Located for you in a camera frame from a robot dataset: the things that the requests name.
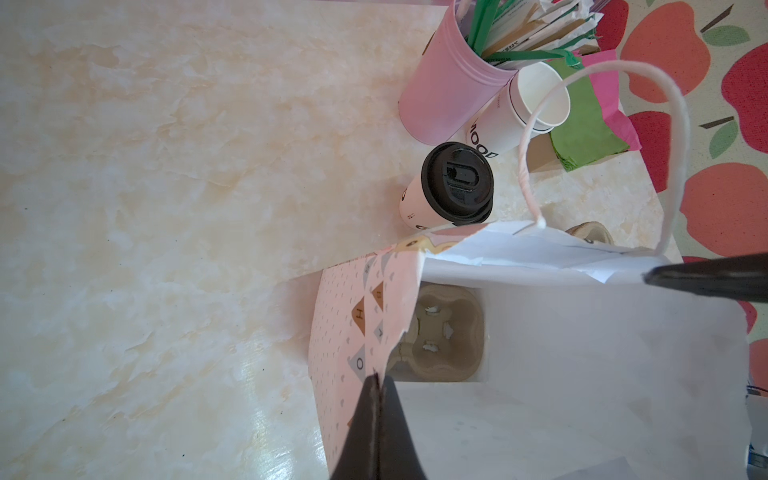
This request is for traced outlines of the black coffee cup lid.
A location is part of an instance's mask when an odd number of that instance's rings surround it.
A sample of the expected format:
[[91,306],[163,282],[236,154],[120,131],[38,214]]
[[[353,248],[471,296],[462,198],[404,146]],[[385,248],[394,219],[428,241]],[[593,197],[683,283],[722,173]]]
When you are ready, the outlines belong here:
[[420,181],[428,205],[455,226],[483,223],[492,213],[491,166],[469,145],[445,142],[436,146],[422,164]]

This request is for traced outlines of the white paper coffee cup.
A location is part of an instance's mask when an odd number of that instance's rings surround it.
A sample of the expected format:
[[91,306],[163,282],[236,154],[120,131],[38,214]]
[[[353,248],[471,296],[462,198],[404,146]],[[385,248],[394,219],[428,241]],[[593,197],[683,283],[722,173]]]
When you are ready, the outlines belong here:
[[493,210],[494,175],[488,161],[460,142],[436,146],[403,191],[399,213],[412,229],[485,222]]

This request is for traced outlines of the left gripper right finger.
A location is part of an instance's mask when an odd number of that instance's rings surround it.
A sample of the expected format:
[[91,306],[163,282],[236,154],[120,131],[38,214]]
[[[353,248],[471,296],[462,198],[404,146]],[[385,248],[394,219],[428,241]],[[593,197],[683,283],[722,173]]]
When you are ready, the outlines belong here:
[[426,480],[393,379],[379,388],[377,478]]

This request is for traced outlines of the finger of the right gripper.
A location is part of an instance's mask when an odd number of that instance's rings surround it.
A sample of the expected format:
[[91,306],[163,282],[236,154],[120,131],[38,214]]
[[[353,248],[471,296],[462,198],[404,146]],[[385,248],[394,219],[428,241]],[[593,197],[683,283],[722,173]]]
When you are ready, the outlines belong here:
[[673,264],[643,275],[647,285],[699,296],[766,303],[767,253]]

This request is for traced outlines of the single cardboard cup carrier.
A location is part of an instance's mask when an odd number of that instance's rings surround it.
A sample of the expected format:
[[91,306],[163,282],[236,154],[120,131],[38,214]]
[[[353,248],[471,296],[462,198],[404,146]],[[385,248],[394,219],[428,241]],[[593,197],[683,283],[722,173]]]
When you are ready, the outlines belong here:
[[387,374],[410,382],[467,381],[480,369],[484,344],[484,312],[474,292],[424,283]]

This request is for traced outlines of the white patterned gift bag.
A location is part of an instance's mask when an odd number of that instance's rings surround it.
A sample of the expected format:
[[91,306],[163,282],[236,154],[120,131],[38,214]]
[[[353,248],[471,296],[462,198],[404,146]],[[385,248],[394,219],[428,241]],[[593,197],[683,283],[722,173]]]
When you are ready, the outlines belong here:
[[387,375],[423,283],[474,288],[481,368],[463,382],[394,380],[429,479],[743,479],[751,425],[740,305],[647,285],[665,257],[690,152],[673,79],[636,61],[671,116],[668,194],[653,249],[590,244],[550,228],[521,166],[531,219],[427,233],[323,271],[308,367],[330,475],[365,379]]

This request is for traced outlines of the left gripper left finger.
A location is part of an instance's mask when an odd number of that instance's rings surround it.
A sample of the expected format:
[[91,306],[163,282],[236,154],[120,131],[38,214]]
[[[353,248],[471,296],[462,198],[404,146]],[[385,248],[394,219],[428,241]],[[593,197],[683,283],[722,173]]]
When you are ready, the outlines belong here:
[[363,383],[352,422],[332,480],[379,478],[381,389],[377,374]]

